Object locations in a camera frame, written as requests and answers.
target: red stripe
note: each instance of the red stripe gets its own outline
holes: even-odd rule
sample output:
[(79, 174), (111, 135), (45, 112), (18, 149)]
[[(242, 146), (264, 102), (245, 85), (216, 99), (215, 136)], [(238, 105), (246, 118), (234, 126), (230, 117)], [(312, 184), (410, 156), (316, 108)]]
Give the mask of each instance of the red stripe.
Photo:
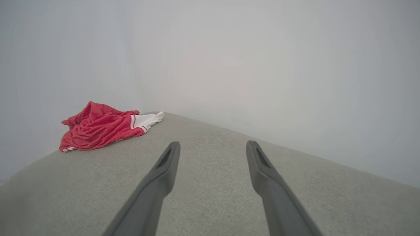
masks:
[(135, 115), (133, 116), (134, 116), (134, 122), (133, 122), (133, 128), (134, 128), (134, 124), (136, 123), (136, 116)]

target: gray couch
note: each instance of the gray couch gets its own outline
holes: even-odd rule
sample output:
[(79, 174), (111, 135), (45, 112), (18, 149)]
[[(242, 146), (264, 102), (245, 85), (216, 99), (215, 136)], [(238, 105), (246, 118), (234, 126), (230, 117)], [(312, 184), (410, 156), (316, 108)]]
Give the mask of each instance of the gray couch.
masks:
[(170, 113), (141, 137), (24, 168), (0, 188), (0, 235), (101, 235), (171, 141), (181, 157), (156, 235), (268, 235), (249, 139), (325, 236), (420, 235), (420, 189)]

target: red cloth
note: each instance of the red cloth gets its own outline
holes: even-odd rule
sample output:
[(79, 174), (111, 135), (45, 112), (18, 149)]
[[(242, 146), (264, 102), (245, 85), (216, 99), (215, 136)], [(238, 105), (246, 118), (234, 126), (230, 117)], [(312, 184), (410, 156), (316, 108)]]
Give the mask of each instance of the red cloth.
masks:
[(71, 147), (78, 150), (93, 150), (131, 136), (144, 134), (142, 128), (131, 128), (131, 115), (139, 111), (121, 112), (100, 103), (89, 102), (79, 114), (62, 123), (70, 130), (61, 139), (59, 150), (64, 152)]

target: fabric surface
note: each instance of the fabric surface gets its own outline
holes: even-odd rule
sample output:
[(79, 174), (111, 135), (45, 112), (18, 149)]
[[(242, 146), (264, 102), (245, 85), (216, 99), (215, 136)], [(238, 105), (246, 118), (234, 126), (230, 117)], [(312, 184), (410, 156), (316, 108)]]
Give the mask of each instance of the fabric surface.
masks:
[(121, 112), (105, 104), (89, 102), (79, 114), (63, 121), (69, 131), (63, 135), (59, 150), (93, 150), (121, 139), (141, 136), (162, 117), (163, 113), (139, 115), (137, 110)]
[[(147, 134), (56, 151), (0, 188), (0, 235), (101, 235), (171, 141), (181, 157), (158, 236), (266, 236), (246, 135), (167, 113)], [(256, 140), (325, 236), (418, 236), (420, 189)]]

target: white wall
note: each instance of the white wall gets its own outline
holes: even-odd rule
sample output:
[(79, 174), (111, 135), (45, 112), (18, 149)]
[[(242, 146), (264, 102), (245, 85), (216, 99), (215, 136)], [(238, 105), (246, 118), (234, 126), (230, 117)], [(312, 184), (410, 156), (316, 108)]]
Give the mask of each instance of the white wall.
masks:
[(120, 15), (146, 110), (420, 187), (419, 3), (128, 0)]
[(90, 100), (141, 110), (117, 18), (111, 0), (0, 3), (0, 182), (57, 150)]

